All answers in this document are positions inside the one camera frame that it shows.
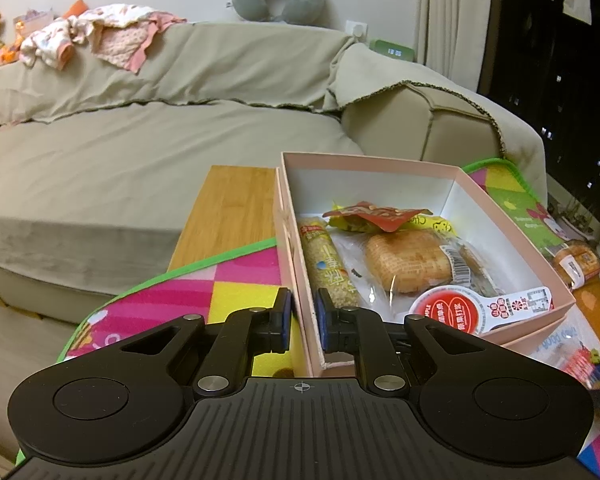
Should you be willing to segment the red white jelly cup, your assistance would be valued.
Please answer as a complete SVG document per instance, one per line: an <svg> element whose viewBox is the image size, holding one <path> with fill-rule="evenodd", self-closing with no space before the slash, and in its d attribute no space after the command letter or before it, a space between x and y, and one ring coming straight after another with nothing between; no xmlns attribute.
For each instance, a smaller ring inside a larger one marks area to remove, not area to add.
<svg viewBox="0 0 600 480"><path fill-rule="evenodd" d="M465 286L443 285L423 292L408 313L477 336L504 325L528 321L553 309L552 293L545 286L485 297Z"/></svg>

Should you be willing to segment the bread bun with barcode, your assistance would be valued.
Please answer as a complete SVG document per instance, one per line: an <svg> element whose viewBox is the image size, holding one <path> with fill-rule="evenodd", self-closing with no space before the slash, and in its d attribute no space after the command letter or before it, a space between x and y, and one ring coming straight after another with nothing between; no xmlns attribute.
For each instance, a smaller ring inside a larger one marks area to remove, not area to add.
<svg viewBox="0 0 600 480"><path fill-rule="evenodd" d="M423 292L460 285L492 296L502 289L474 246L452 233L407 229L336 237L338 254L363 304L406 308Z"/></svg>

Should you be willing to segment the red snack packet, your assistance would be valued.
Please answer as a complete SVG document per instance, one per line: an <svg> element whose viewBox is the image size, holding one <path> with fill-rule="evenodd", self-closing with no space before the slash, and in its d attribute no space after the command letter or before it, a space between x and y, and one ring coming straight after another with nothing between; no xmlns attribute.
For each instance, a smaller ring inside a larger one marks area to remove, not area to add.
<svg viewBox="0 0 600 480"><path fill-rule="evenodd" d="M404 229L418 216L431 216L432 211L422 209L399 209L358 202L352 206L336 207L324 212L322 218L329 226L352 233L395 233Z"/></svg>

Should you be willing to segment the sesame bar packet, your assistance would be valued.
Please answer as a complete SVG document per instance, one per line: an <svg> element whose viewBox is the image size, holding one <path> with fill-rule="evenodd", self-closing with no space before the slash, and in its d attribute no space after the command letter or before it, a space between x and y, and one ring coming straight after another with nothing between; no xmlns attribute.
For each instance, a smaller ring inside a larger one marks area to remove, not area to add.
<svg viewBox="0 0 600 480"><path fill-rule="evenodd" d="M336 308L357 307L360 296L327 232L326 223L317 217L301 218L298 230L312 288L326 289Z"/></svg>

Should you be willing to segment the pink cardboard box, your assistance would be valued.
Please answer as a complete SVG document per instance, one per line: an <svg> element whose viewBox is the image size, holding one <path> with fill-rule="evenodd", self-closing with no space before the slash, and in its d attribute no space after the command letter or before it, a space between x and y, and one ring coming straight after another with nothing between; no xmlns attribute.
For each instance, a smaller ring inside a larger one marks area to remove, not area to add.
<svg viewBox="0 0 600 480"><path fill-rule="evenodd" d="M530 356L574 304L572 293L521 229L458 167L373 156L285 153L276 174L274 223L280 276L294 292L290 355L297 376L351 377L352 356L326 354L320 344L311 286L297 226L333 204L426 208L452 223L506 292L546 286L553 310L491 330L486 340Z"/></svg>

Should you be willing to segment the yellow snack packet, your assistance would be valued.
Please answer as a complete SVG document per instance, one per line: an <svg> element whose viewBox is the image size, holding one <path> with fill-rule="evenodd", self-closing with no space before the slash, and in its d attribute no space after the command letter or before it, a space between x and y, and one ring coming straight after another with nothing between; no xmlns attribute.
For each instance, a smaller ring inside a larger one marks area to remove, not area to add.
<svg viewBox="0 0 600 480"><path fill-rule="evenodd" d="M455 234L454 226L449 220L440 216L418 216L414 218L404 229L400 229L398 232L408 230L435 230L442 233Z"/></svg>

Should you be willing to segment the wrapped bread on mat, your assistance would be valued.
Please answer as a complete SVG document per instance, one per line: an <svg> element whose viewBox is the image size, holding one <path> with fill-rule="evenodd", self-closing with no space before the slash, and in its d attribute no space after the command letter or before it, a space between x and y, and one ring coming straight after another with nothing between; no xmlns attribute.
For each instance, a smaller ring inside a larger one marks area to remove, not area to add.
<svg viewBox="0 0 600 480"><path fill-rule="evenodd" d="M582 240L568 240L546 250L552 267L570 290L579 289L600 275L600 258Z"/></svg>

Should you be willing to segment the colourful play mat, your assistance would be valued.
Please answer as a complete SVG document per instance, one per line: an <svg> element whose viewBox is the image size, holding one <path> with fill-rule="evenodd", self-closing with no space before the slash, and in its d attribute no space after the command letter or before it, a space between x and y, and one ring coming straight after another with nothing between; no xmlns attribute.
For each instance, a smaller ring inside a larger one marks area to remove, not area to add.
<svg viewBox="0 0 600 480"><path fill-rule="evenodd" d="M475 162L465 174L486 193L490 171ZM117 296L87 318L58 363L116 344L145 330L199 314L222 323L238 310L269 308L280 288L276 234L183 266ZM386 323L397 314L376 312ZM233 394L205 398L158 448L100 465L61 464L24 454L16 479L600 479L600 436L575 458L543 466L498 466L473 460L434 440L400 399L364 390L351 377L297 376L290 345L255 356Z"/></svg>

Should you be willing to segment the beige sofa with cover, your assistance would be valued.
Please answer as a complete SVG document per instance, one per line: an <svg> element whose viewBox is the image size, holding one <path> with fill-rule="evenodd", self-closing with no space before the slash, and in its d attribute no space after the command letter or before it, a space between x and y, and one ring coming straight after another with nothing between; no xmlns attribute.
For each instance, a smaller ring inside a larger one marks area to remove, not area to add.
<svg viewBox="0 0 600 480"><path fill-rule="evenodd" d="M547 194L540 136L426 66L336 30L179 24L137 73L84 47L0 67L0 302L81 321L166 270L212 166L285 152L501 156Z"/></svg>

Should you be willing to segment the pile of baby clothes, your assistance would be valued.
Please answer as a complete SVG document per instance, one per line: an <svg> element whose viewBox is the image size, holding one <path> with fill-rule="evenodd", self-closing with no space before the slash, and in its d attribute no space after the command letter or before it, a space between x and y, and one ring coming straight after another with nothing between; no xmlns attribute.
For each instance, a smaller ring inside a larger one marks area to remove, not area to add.
<svg viewBox="0 0 600 480"><path fill-rule="evenodd" d="M56 18L31 32L20 44L19 59L29 67L41 61L54 70L63 70L76 47L85 46L95 58L136 74L156 36L182 21L150 6L99 6L78 16Z"/></svg>

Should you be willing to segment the green digital clock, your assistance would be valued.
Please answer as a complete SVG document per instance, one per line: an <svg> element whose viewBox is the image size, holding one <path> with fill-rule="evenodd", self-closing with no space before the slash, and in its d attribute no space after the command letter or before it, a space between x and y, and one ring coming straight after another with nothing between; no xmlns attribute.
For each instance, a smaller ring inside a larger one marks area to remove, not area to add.
<svg viewBox="0 0 600 480"><path fill-rule="evenodd" d="M413 49L407 46L402 46L402 44L394 44L393 42L387 40L370 40L370 50L381 55L388 56L388 58L395 58L396 60L406 62L415 61L415 52Z"/></svg>

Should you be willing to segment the beige curtain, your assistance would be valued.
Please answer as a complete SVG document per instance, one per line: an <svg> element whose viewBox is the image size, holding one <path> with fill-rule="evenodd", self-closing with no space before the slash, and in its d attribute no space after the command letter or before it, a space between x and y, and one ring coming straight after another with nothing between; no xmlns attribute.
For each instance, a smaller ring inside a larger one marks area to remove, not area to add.
<svg viewBox="0 0 600 480"><path fill-rule="evenodd" d="M490 12L491 0L419 0L417 62L477 90Z"/></svg>

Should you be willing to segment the white wall socket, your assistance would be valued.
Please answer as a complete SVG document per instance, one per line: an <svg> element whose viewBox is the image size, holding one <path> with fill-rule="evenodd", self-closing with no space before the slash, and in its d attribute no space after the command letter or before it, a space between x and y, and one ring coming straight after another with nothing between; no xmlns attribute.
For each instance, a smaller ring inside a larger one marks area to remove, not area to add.
<svg viewBox="0 0 600 480"><path fill-rule="evenodd" d="M352 36L356 41L365 41L368 31L368 25L363 22L347 20L344 25L344 31Z"/></svg>

